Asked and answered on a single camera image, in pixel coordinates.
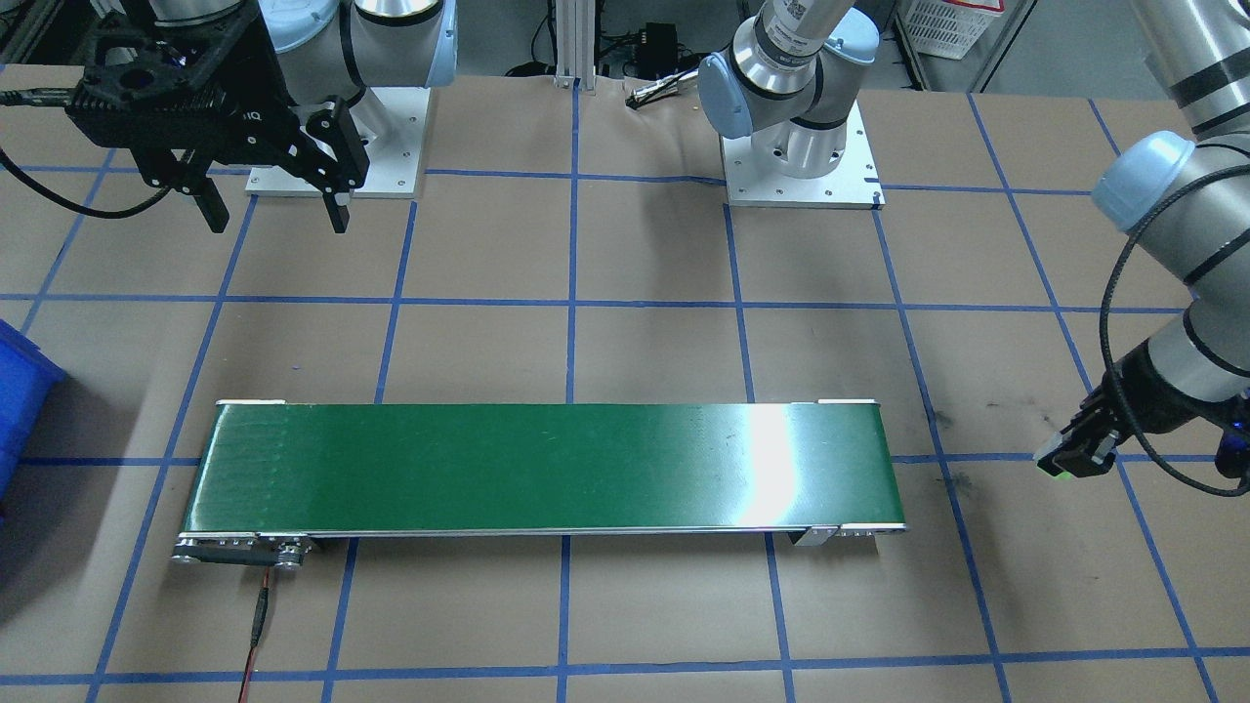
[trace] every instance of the black cable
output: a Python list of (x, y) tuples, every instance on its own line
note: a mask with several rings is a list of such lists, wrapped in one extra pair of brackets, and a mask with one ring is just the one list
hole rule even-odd
[(560, 51), (555, 46), (555, 0), (548, 0), (548, 34), (551, 35), (551, 63), (560, 64)]
[[(1190, 488), (1195, 488), (1198, 490), (1201, 490), (1202, 493), (1208, 493), (1210, 495), (1218, 495), (1221, 498), (1236, 498), (1240, 495), (1245, 495), (1246, 493), (1250, 493), (1250, 473), (1248, 473), (1245, 477), (1241, 478), (1241, 482), (1238, 484), (1236, 488), (1232, 489), (1215, 488), (1212, 485), (1208, 485), (1200, 480), (1192, 479), (1179, 472), (1175, 467), (1168, 463), (1168, 460), (1164, 459), (1159, 454), (1159, 452), (1155, 450), (1152, 444), (1150, 444), (1150, 440), (1146, 439), (1145, 430), (1141, 429), (1141, 423), (1138, 420), (1136, 413), (1129, 404), (1129, 397), (1124, 390), (1124, 380), (1120, 378), (1120, 374), (1115, 368), (1115, 357), (1111, 355), (1111, 340), (1110, 340), (1111, 299), (1115, 296), (1115, 288), (1120, 283), (1120, 276), (1124, 274), (1124, 268), (1129, 263), (1129, 256), (1132, 254), (1132, 250), (1141, 241), (1141, 238), (1145, 235), (1146, 229), (1155, 221), (1155, 219), (1159, 218), (1159, 215), (1161, 215), (1165, 210), (1175, 205), (1176, 201), (1179, 201), (1181, 198), (1185, 198), (1186, 195), (1194, 193), (1195, 190), (1206, 188), (1212, 183), (1219, 183), (1221, 180), (1228, 180), (1230, 178), (1236, 178), (1242, 175), (1250, 175), (1250, 164), (1241, 166), (1232, 166), (1229, 169), (1221, 169), (1219, 171), (1206, 174), (1181, 186), (1175, 193), (1172, 193), (1171, 195), (1158, 203), (1154, 208), (1151, 208), (1146, 213), (1146, 215), (1136, 225), (1134, 225), (1131, 230), (1129, 230), (1129, 241), (1125, 243), (1124, 250), (1120, 253), (1120, 258), (1115, 261), (1115, 268), (1111, 269), (1111, 276), (1106, 281), (1106, 290), (1102, 293), (1102, 304), (1099, 306), (1099, 316), (1098, 316), (1099, 349), (1102, 353), (1102, 364), (1106, 368), (1108, 378), (1111, 382), (1111, 398), (1116, 405), (1116, 413), (1119, 413), (1119, 415), (1132, 430), (1132, 435), (1138, 439), (1138, 443), (1141, 444), (1141, 448), (1145, 449), (1146, 455), (1150, 457), (1150, 459), (1155, 464), (1159, 464), (1159, 468), (1161, 468), (1168, 475), (1172, 477), (1174, 479), (1184, 483)], [(1245, 432), (1241, 430), (1235, 430), (1235, 433), (1242, 439), (1250, 442), (1250, 434), (1246, 434)]]
[(126, 208), (125, 210), (96, 210), (94, 208), (79, 205), (72, 200), (66, 200), (65, 198), (61, 198), (56, 193), (52, 193), (44, 184), (30, 178), (30, 174), (21, 170), (21, 166), (15, 164), (14, 160), (9, 158), (9, 154), (6, 154), (2, 148), (0, 148), (0, 166), (4, 166), (5, 170), (12, 174), (12, 178), (21, 181), (26, 188), (34, 190), (35, 193), (42, 195), (44, 198), (51, 200), (52, 203), (60, 205), (61, 208), (65, 208), (66, 210), (71, 210), (80, 215), (86, 215), (89, 218), (100, 218), (102, 220), (124, 220), (126, 218), (135, 216), (139, 213), (142, 213), (144, 210), (151, 208), (156, 203), (160, 203), (166, 195), (169, 195), (170, 191), (170, 188), (166, 185), (165, 188), (158, 190), (156, 194), (149, 198), (148, 200), (144, 200), (142, 203), (135, 205), (134, 208)]
[(550, 15), (548, 15), (546, 18), (542, 18), (539, 21), (539, 26), (534, 28), (534, 36), (530, 38), (530, 59), (532, 59), (535, 64), (539, 63), (539, 55), (538, 55), (538, 51), (534, 49), (534, 45), (538, 43), (539, 34), (542, 33), (542, 25), (545, 25), (548, 23), (549, 18), (550, 18)]

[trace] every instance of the green conveyor belt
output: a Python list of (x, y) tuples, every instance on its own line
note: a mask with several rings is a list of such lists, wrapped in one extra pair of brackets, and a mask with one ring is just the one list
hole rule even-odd
[(224, 403), (180, 537), (902, 523), (875, 403)]

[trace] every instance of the floor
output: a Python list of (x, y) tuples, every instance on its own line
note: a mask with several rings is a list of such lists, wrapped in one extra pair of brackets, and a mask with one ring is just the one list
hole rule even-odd
[[(1122, 236), (1088, 191), (1184, 128), (1170, 104), (865, 93), (885, 208), (765, 211), (724, 205), (692, 99), (632, 113), (629, 88), (459, 79), (420, 205), (355, 201), (345, 236), (238, 170), (222, 235), (179, 199), (104, 223), (0, 178), (0, 318), (70, 374), (5, 498), (0, 699), (235, 695), (260, 573), (168, 559), (224, 397), (875, 397), (911, 527), (330, 544), (278, 578), (254, 702), (1250, 699), (1244, 505), (1134, 447), (1096, 479), (1029, 460), (1100, 375)], [(55, 113), (0, 135), (70, 198), (148, 194)], [(1115, 348), (1188, 303), (1135, 259)], [(1159, 444), (1210, 478), (1214, 443)]]

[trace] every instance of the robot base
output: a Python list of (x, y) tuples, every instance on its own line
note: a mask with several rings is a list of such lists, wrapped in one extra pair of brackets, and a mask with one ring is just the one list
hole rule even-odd
[(871, 209), (885, 204), (864, 133), (859, 104), (846, 118), (846, 150), (832, 173), (799, 179), (768, 170), (751, 150), (751, 138), (721, 139), (729, 204), (749, 208)]
[[(410, 199), (416, 193), (425, 145), (425, 125), (430, 113), (428, 88), (376, 88), (374, 93), (385, 108), (390, 133), (365, 146), (369, 178), (351, 191), (352, 198)], [(278, 166), (251, 170), (246, 191), (278, 198), (320, 198), (315, 188)]]

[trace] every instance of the cable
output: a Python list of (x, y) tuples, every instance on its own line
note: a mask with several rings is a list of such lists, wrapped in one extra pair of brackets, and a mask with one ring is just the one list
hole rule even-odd
[(251, 688), (251, 670), (256, 665), (256, 649), (260, 635), (265, 630), (265, 617), (269, 614), (269, 573), (272, 567), (265, 567), (260, 578), (260, 593), (256, 594), (256, 610), (251, 617), (251, 647), (248, 648), (248, 663), (242, 669), (242, 683), (239, 685), (239, 703), (248, 703), (248, 690)]
[(548, 0), (548, 34), (551, 35), (551, 63), (560, 64), (560, 51), (555, 46), (555, 0)]
[(75, 211), (80, 215), (86, 215), (89, 218), (100, 218), (102, 220), (124, 220), (126, 218), (138, 215), (139, 213), (148, 210), (156, 203), (160, 203), (166, 195), (169, 195), (170, 191), (170, 188), (166, 185), (165, 188), (158, 190), (156, 194), (149, 198), (148, 200), (144, 200), (142, 203), (135, 205), (134, 208), (126, 208), (125, 210), (96, 210), (92, 208), (88, 208), (85, 205), (79, 205), (72, 200), (66, 200), (65, 198), (61, 198), (56, 193), (52, 193), (44, 184), (30, 178), (30, 174), (21, 170), (21, 166), (15, 164), (14, 160), (9, 158), (9, 154), (6, 154), (2, 148), (0, 148), (0, 166), (4, 166), (5, 170), (12, 174), (12, 178), (21, 181), (26, 188), (34, 190), (35, 193), (42, 195), (44, 198), (51, 200), (52, 203), (60, 205), (61, 208)]
[[(1155, 464), (1159, 464), (1159, 468), (1161, 468), (1168, 475), (1172, 477), (1174, 479), (1184, 483), (1190, 488), (1196, 488), (1202, 493), (1208, 493), (1210, 495), (1218, 495), (1221, 498), (1236, 498), (1240, 495), (1245, 495), (1246, 493), (1250, 493), (1250, 473), (1242, 477), (1241, 482), (1234, 489), (1215, 488), (1212, 485), (1208, 485), (1200, 480), (1192, 479), (1179, 472), (1175, 467), (1169, 464), (1168, 460), (1159, 454), (1159, 452), (1155, 450), (1152, 444), (1150, 444), (1150, 440), (1146, 439), (1145, 430), (1141, 429), (1141, 423), (1138, 420), (1138, 414), (1132, 410), (1132, 407), (1129, 404), (1129, 397), (1124, 390), (1124, 380), (1120, 378), (1119, 372), (1116, 372), (1115, 357), (1111, 355), (1111, 340), (1110, 340), (1111, 299), (1115, 296), (1115, 288), (1120, 283), (1120, 276), (1124, 274), (1124, 268), (1129, 263), (1129, 256), (1132, 254), (1132, 250), (1141, 241), (1141, 238), (1145, 235), (1146, 229), (1150, 228), (1150, 225), (1155, 221), (1155, 219), (1159, 218), (1159, 215), (1161, 215), (1165, 210), (1175, 205), (1176, 201), (1179, 201), (1181, 198), (1185, 198), (1186, 195), (1194, 193), (1195, 190), (1206, 188), (1212, 183), (1219, 183), (1221, 180), (1228, 180), (1230, 178), (1236, 178), (1242, 175), (1250, 175), (1250, 164), (1241, 166), (1232, 166), (1229, 169), (1221, 169), (1219, 171), (1206, 174), (1181, 186), (1175, 193), (1172, 193), (1171, 195), (1158, 203), (1154, 208), (1151, 208), (1150, 211), (1148, 211), (1146, 215), (1136, 225), (1134, 225), (1131, 230), (1129, 230), (1129, 241), (1125, 243), (1124, 250), (1120, 253), (1120, 258), (1115, 261), (1115, 268), (1111, 269), (1111, 276), (1106, 281), (1106, 290), (1102, 293), (1102, 304), (1099, 306), (1099, 314), (1098, 314), (1099, 349), (1102, 353), (1102, 364), (1106, 368), (1108, 379), (1110, 379), (1111, 382), (1111, 398), (1116, 405), (1116, 412), (1120, 414), (1121, 418), (1124, 418), (1124, 422), (1132, 430), (1132, 437), (1135, 437), (1138, 442), (1141, 444), (1141, 448), (1145, 449), (1146, 455), (1150, 457), (1150, 459), (1154, 460)], [(1250, 434), (1246, 434), (1245, 432), (1241, 430), (1235, 430), (1235, 432), (1239, 437), (1250, 442)]]

